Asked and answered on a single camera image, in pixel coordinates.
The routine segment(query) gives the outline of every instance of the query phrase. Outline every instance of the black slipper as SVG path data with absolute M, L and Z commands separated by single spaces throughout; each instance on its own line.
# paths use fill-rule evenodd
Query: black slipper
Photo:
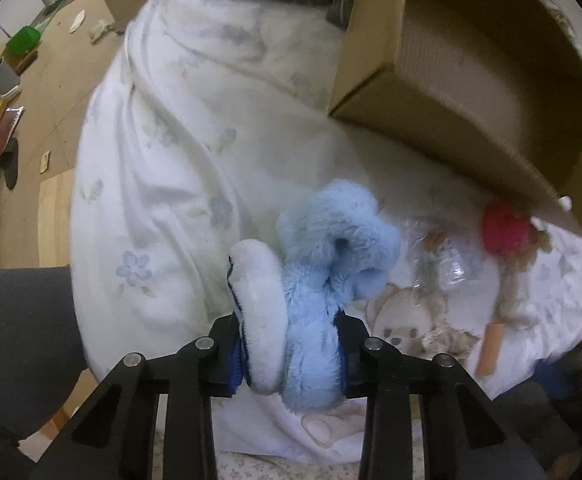
M 9 139 L 4 152 L 0 155 L 0 167 L 4 173 L 4 183 L 12 190 L 18 182 L 18 139 Z

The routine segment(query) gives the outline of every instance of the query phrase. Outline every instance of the blue plush toy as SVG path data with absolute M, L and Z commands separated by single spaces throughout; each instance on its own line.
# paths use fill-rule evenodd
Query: blue plush toy
M 279 391 L 293 412 L 321 412 L 343 400 L 334 317 L 351 301 L 383 289 L 398 261 L 399 232 L 377 216 L 369 190 L 335 180 L 280 215 L 277 233 L 285 252 L 281 268 L 267 264 L 254 269 L 252 262 L 260 255 L 271 258 L 261 242 L 251 240 L 247 247 L 243 241 L 242 249 L 237 244 L 231 250 L 237 274 L 229 274 L 229 286 L 242 319 L 250 385 L 256 391 Z M 255 285 L 262 282 L 264 267 L 270 269 L 266 281 L 276 283 L 266 297 Z M 283 345 L 281 332 L 286 332 Z M 279 365 L 272 365 L 276 360 Z M 255 364 L 264 362 L 266 369 Z M 270 369 L 278 370 L 275 377 Z

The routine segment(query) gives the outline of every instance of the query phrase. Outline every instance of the white plush part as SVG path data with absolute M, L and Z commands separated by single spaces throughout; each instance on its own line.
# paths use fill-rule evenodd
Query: white plush part
M 241 240 L 231 247 L 229 257 L 233 269 L 228 283 L 241 309 L 251 389 L 270 395 L 282 382 L 289 325 L 282 264 L 259 240 Z

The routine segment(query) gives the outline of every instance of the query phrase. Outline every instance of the paper scrap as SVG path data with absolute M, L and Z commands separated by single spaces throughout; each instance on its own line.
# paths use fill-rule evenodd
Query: paper scrap
M 40 173 L 44 173 L 49 169 L 49 155 L 51 155 L 51 151 L 47 150 L 42 154 L 42 158 L 40 159 Z
M 78 12 L 74 18 L 74 22 L 71 24 L 71 27 L 69 27 L 69 34 L 73 34 L 76 30 L 78 30 L 78 27 L 82 25 L 82 22 L 84 22 L 84 10 Z

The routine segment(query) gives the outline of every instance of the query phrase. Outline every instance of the metal screw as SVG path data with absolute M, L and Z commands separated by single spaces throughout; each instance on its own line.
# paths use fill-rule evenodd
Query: metal screw
M 129 368 L 138 366 L 142 362 L 142 355 L 136 354 L 135 352 L 132 354 L 125 355 L 125 358 L 122 360 L 122 363 Z
M 443 368 L 450 368 L 455 364 L 455 359 L 453 359 L 449 354 L 438 354 L 433 358 L 433 361 Z
M 369 337 L 365 339 L 365 348 L 367 350 L 379 350 L 384 343 L 379 337 Z
M 210 337 L 201 337 L 196 341 L 196 348 L 198 350 L 209 350 L 213 348 L 213 345 L 215 345 L 215 341 Z

